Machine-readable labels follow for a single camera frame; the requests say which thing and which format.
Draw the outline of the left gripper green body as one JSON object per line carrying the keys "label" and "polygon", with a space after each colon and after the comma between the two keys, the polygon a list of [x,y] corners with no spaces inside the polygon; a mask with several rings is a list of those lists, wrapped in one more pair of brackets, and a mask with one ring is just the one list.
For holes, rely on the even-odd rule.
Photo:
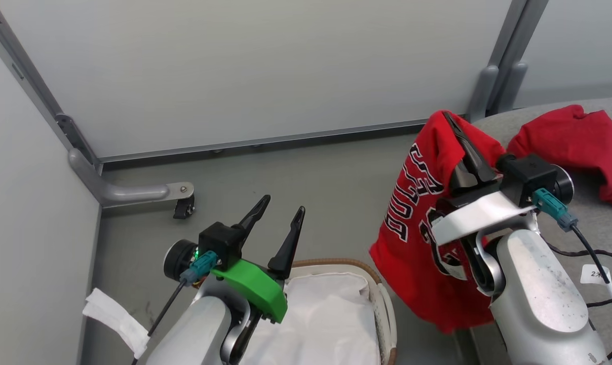
{"label": "left gripper green body", "polygon": [[283,321],[288,310],[283,287],[258,265],[241,259],[227,270],[213,268],[210,273],[225,280],[267,319],[276,323]]}

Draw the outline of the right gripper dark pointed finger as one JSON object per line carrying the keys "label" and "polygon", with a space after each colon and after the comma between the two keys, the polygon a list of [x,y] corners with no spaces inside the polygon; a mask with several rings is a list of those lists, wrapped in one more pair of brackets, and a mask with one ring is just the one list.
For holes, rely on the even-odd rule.
{"label": "right gripper dark pointed finger", "polygon": [[464,156],[462,157],[461,161],[480,162],[481,168],[479,175],[482,180],[481,184],[491,184],[494,180],[496,180],[496,173],[493,171],[493,169],[491,169],[481,152],[479,152],[472,141],[470,141],[455,118],[446,111],[443,111],[443,116],[445,117],[447,123],[449,123],[450,129],[464,151]]}
{"label": "right gripper dark pointed finger", "polygon": [[459,196],[469,190],[480,187],[481,164],[475,161],[460,161],[452,171],[449,181],[449,194],[452,197]]}

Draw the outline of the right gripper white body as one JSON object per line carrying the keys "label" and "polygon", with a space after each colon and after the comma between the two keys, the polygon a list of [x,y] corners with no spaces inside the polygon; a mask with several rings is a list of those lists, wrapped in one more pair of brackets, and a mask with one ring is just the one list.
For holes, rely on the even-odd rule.
{"label": "right gripper white body", "polygon": [[430,223],[430,246],[441,247],[473,233],[491,233],[507,227],[537,233],[535,208],[534,205],[519,207],[502,192],[480,197],[455,210],[449,201],[440,199],[436,206],[440,217]]}

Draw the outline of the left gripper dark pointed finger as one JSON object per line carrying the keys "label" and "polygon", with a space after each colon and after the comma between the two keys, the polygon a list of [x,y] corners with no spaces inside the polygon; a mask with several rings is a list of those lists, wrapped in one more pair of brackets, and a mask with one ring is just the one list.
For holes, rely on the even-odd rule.
{"label": "left gripper dark pointed finger", "polygon": [[303,220],[305,215],[304,206],[300,206],[290,222],[290,231],[287,234],[280,249],[267,263],[267,272],[275,280],[287,280],[290,276],[294,257],[297,250]]}
{"label": "left gripper dark pointed finger", "polygon": [[244,236],[243,240],[240,244],[244,244],[248,239],[253,227],[256,222],[258,222],[264,215],[267,206],[271,201],[271,195],[264,195],[253,207],[252,209],[241,219],[241,221],[235,225],[235,227],[241,231],[243,231]]}

